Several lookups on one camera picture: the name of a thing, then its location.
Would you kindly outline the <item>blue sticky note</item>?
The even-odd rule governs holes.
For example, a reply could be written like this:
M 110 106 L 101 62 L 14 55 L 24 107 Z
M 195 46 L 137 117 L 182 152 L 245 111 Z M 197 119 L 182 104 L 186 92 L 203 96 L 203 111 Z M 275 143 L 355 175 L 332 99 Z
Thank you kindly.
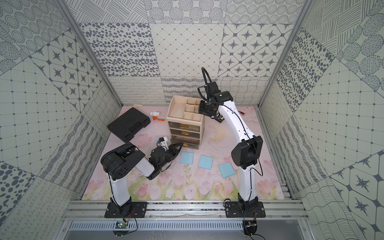
M 230 177 L 230 176 L 233 176 L 236 174 L 236 172 L 235 172 L 235 170 L 232 167 L 232 164 L 230 162 L 219 165 L 219 170 L 220 170 L 223 178 L 227 178 L 227 177 Z
M 213 158 L 201 155 L 198 167 L 206 170 L 211 170 Z
M 194 158 L 194 153 L 192 153 L 192 152 L 182 152 L 181 153 L 180 163 L 181 164 L 186 164 L 186 165 L 192 165 L 193 164 L 193 158 Z

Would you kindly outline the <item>beige drawer organizer cabinet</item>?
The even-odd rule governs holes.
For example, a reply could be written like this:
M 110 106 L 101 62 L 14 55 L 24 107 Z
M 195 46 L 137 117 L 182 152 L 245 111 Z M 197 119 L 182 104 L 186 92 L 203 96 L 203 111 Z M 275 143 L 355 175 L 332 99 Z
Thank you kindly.
M 197 98 L 173 96 L 169 105 L 169 110 L 168 110 L 166 120 L 167 122 L 176 122 L 176 123 L 199 126 L 200 127 L 199 140 L 201 145 L 203 140 L 204 130 L 205 130 L 205 116 L 199 114 L 200 101 L 201 100 Z

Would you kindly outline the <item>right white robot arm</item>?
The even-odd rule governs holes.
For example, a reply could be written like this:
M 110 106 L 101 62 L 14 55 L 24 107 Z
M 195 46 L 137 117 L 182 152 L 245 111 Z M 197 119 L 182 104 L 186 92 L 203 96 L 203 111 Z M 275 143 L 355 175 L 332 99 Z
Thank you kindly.
M 235 165 L 239 168 L 238 203 L 242 210 L 247 211 L 259 205 L 256 190 L 255 174 L 263 176 L 260 155 L 263 146 L 261 136 L 255 136 L 240 115 L 231 94 L 227 91 L 212 94 L 210 97 L 200 95 L 199 113 L 217 120 L 226 121 L 233 132 L 236 146 L 231 152 Z

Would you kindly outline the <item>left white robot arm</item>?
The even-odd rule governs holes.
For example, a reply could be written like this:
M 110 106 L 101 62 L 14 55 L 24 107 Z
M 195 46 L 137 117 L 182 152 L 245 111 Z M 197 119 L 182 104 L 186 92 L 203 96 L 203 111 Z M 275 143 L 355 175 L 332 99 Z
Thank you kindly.
M 153 180 L 160 172 L 165 171 L 165 165 L 171 164 L 183 147 L 182 143 L 167 145 L 161 142 L 151 151 L 150 157 L 128 142 L 103 155 L 101 164 L 109 175 L 112 190 L 112 203 L 122 207 L 132 200 L 128 191 L 127 175 L 137 169 L 143 176 Z

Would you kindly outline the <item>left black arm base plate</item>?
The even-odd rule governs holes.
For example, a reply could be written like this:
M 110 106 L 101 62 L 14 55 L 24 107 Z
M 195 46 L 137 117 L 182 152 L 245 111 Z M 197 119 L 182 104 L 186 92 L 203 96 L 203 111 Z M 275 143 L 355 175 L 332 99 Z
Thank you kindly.
M 105 212 L 106 219 L 128 219 L 129 217 L 144 218 L 147 210 L 148 202 L 127 202 L 123 206 L 118 206 L 111 201 Z

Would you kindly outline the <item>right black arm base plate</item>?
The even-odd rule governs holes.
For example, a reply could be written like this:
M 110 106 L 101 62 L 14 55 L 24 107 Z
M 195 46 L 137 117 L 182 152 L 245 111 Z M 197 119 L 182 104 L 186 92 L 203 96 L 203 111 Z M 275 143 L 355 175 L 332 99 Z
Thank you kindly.
M 243 217 L 265 218 L 266 217 L 264 204 L 262 202 L 258 202 L 254 206 L 247 206 L 245 211 L 239 206 L 239 202 L 225 201 L 223 202 L 223 206 L 224 206 L 227 218 L 243 218 Z

